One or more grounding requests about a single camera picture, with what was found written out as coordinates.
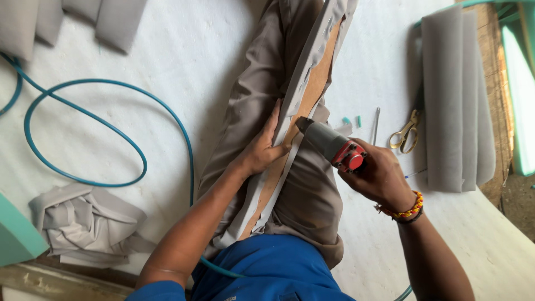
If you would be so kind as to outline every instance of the red and yellow bracelet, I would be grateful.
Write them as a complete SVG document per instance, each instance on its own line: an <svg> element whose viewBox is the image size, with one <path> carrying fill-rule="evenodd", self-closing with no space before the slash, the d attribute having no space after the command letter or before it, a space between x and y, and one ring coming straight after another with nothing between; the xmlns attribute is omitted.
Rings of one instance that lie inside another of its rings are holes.
<svg viewBox="0 0 535 301"><path fill-rule="evenodd" d="M424 197L422 196L422 194L419 192L419 191L416 191L416 190L413 190L412 192L414 192L414 194L416 195L416 204L414 205L413 208L411 208L410 210L408 211L405 211L405 212L401 212L401 213L394 213L386 208L383 208L381 205L377 204L375 205L375 209L379 212L383 212L384 214L386 215L389 215L391 217L395 217L396 219L397 218L400 218L400 217L407 217L407 216L411 216L412 214L415 214L415 213L418 213L418 211L420 211L421 207L422 207L422 204L424 202Z"/></svg>

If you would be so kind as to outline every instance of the khaki pants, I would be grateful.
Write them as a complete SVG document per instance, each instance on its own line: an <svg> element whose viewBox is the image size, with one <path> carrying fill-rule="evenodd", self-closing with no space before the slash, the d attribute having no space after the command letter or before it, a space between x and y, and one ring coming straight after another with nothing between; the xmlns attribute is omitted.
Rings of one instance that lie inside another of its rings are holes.
<svg viewBox="0 0 535 301"><path fill-rule="evenodd" d="M323 6L321 0L268 0L245 55L245 70L232 87L220 141L202 174L198 196L206 193L262 129L275 101L283 98L301 50ZM329 111L320 100L313 119L326 122ZM242 185L214 234L221 235L241 209L247 192ZM338 236L342 200L333 168L305 140L290 168L266 234L300 237L319 249L329 268L343 255ZM218 250L212 243L205 256Z"/></svg>

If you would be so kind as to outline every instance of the gold scissors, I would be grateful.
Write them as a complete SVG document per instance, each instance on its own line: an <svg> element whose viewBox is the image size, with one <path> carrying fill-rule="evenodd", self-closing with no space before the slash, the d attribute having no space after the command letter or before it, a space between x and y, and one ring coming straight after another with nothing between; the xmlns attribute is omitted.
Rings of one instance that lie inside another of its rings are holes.
<svg viewBox="0 0 535 301"><path fill-rule="evenodd" d="M418 94L416 95L416 104L414 105L414 109L412 110L412 113L410 114L409 122L405 125L403 130L399 132L395 132L390 136L390 139L388 140L388 143L390 143L390 148L399 148L401 147L401 152L403 154L408 154L412 152L414 147L416 146L416 143L418 142L418 129L417 126L420 124L420 119L422 117L422 112L424 109L424 88L423 83L420 85L420 88L418 89ZM405 145L407 143L407 140L409 138L409 135L411 132L414 132L414 141L412 142L412 145L408 151L405 151ZM401 139L397 143L392 143L392 138L396 135L399 135Z"/></svg>

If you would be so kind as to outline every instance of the person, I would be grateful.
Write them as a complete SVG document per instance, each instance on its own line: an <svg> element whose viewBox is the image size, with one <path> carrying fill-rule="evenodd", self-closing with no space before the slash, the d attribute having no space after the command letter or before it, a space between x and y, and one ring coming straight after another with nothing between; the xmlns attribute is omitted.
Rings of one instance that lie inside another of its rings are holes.
<svg viewBox="0 0 535 301"><path fill-rule="evenodd" d="M160 241L127 300L353 300L341 292L330 269L343 256L338 235L342 200L333 168L306 140L289 170L263 234L217 250L212 239L224 233L242 207L248 178L286 155L290 146L272 146L281 103L321 0L268 0L246 52L246 68L236 80L216 149L201 177L200 196ZM323 98L312 117L326 122ZM354 139L368 153L360 172L339 176L385 210L413 208L417 195L391 150ZM395 219L410 284L418 300L474 300L468 277L423 209ZM232 278L199 263L246 277Z"/></svg>

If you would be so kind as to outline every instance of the white work surface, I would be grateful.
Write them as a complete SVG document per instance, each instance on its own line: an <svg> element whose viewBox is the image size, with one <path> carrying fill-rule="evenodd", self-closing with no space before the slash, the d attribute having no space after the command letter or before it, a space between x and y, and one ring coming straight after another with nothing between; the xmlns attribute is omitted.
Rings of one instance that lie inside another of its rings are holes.
<svg viewBox="0 0 535 301"><path fill-rule="evenodd" d="M149 1L129 55L99 46L94 29L67 16L55 47L37 44L24 70L43 87L80 78L125 81L157 95L177 113L191 138L196 186L217 141L231 85L264 1ZM371 140L381 106L377 145L408 120L420 74L409 55L410 29L422 16L453 0L361 0L333 70L326 94L330 123L347 116ZM0 63L2 106L15 87L14 72ZM149 218L141 235L159 241L188 209L189 173L184 138L154 101L128 89L86 84L57 94L111 122L147 156L149 169L135 185L110 191L142 208ZM71 181L48 169L28 147L22 126L38 96L24 84L15 106L0 117L0 190L30 218L27 203L53 185ZM43 155L67 172L101 182L123 183L141 172L135 150L89 117L48 98L37 108L33 137ZM426 167L425 123L416 149L395 153L405 173ZM467 271L479 300L534 300L535 245L494 208L480 191L429 192L426 173L409 179L424 194L425 210ZM344 258L333 269L342 291L357 300L391 300L409 284L395 222L337 178L344 200L339 234ZM118 267L139 273L148 255Z"/></svg>

